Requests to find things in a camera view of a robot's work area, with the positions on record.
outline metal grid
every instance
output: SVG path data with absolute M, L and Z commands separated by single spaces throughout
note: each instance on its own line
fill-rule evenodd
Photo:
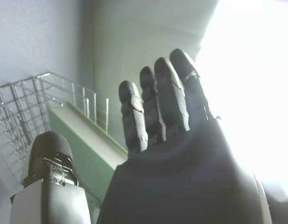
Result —
M 109 99 L 54 73 L 0 86 L 0 154 L 20 181 L 30 142 L 50 130 L 47 108 L 71 102 L 108 132 Z

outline robotic hand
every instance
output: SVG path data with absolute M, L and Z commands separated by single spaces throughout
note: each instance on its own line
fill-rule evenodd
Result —
M 193 61 L 176 49 L 137 87 L 121 83 L 128 160 L 117 167 L 99 224 L 271 224 L 259 180 L 233 155 Z

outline beige wall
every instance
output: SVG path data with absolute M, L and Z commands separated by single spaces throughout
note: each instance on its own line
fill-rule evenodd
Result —
M 112 136 L 124 144 L 118 87 L 135 82 L 175 48 L 193 58 L 217 0 L 98 0 L 94 11 L 94 88 L 110 98 Z

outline wall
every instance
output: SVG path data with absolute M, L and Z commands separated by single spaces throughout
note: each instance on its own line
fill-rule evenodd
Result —
M 124 145 L 118 87 L 139 85 L 139 72 L 175 48 L 193 58 L 217 0 L 97 0 L 94 85 L 110 98 L 109 133 Z
M 0 0 L 0 85 L 52 71 L 93 88 L 91 4 Z M 9 197 L 19 190 L 5 159 L 0 154 L 0 223 L 8 223 Z

